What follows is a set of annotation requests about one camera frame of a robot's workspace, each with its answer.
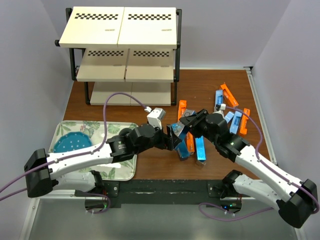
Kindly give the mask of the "silver blue toothpaste box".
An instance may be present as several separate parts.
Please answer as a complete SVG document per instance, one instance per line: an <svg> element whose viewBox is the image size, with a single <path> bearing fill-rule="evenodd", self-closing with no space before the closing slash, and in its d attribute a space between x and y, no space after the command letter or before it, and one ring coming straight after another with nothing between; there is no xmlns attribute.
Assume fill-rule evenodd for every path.
<svg viewBox="0 0 320 240"><path fill-rule="evenodd" d="M195 114L196 112L194 110L189 110L186 109L185 112L182 114L182 116L179 118L177 123L173 123L171 125L173 133L180 139L180 140L184 140L186 138L186 135L188 133L187 128L185 127L185 125L181 122L181 118L184 117L189 117L193 114Z"/></svg>
<svg viewBox="0 0 320 240"><path fill-rule="evenodd" d="M183 140L177 145L175 151L177 152L178 157L181 161L185 161L190 157L190 153L188 151L188 147L185 140Z"/></svg>

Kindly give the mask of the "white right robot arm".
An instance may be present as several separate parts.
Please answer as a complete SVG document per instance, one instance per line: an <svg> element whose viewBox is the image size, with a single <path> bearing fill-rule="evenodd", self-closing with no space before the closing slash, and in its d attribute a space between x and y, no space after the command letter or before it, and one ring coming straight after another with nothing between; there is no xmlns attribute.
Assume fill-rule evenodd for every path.
<svg viewBox="0 0 320 240"><path fill-rule="evenodd" d="M267 160L247 140L230 132L221 113L208 113L203 109L181 117L180 122L194 137L206 138L221 156L259 178L252 179L232 170L222 180L222 189L227 196L238 193L253 197L278 211L287 224L297 229L320 211L317 185L313 181L302 181Z"/></svg>

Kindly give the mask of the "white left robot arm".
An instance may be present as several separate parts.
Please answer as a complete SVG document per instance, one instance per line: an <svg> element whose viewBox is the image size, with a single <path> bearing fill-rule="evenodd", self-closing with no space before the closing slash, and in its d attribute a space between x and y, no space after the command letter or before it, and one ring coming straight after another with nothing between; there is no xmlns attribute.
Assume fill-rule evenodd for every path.
<svg viewBox="0 0 320 240"><path fill-rule="evenodd" d="M27 195L42 197L66 187L99 196L104 184L97 171L76 181L68 179L70 173L100 164L124 162L151 148L173 151L181 139L170 124L166 130L145 123L133 129L124 128L118 135L87 148L50 154L43 148L35 150L24 165Z"/></svg>

